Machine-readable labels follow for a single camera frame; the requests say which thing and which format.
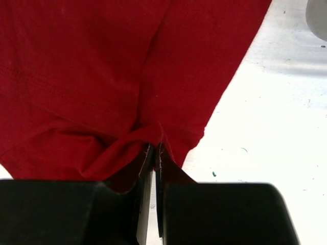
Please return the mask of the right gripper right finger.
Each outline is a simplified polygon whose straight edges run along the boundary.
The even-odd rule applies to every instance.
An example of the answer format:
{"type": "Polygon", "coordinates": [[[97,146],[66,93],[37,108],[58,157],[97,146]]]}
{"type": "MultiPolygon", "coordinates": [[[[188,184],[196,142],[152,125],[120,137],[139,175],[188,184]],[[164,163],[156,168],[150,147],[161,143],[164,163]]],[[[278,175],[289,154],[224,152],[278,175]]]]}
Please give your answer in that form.
{"type": "Polygon", "coordinates": [[[268,183],[198,183],[164,144],[155,157],[163,244],[298,244],[280,192],[268,183]]]}

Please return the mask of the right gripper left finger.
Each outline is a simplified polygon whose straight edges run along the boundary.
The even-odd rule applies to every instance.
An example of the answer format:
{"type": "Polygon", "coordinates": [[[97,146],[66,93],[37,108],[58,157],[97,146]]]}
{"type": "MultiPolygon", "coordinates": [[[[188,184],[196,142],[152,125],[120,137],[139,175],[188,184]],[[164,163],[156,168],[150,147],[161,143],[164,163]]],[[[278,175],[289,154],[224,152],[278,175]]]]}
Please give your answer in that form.
{"type": "Polygon", "coordinates": [[[154,149],[105,181],[1,181],[1,244],[145,244],[154,149]]]}

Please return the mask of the dark red t shirt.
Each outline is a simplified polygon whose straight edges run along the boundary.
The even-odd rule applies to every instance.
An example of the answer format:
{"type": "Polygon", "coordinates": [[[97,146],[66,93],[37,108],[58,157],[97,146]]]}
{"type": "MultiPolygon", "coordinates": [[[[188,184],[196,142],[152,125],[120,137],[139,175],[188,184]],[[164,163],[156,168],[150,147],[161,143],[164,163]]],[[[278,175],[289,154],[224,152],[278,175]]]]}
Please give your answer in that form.
{"type": "Polygon", "coordinates": [[[178,166],[270,1],[1,1],[1,165],[96,180],[148,144],[178,166]]]}

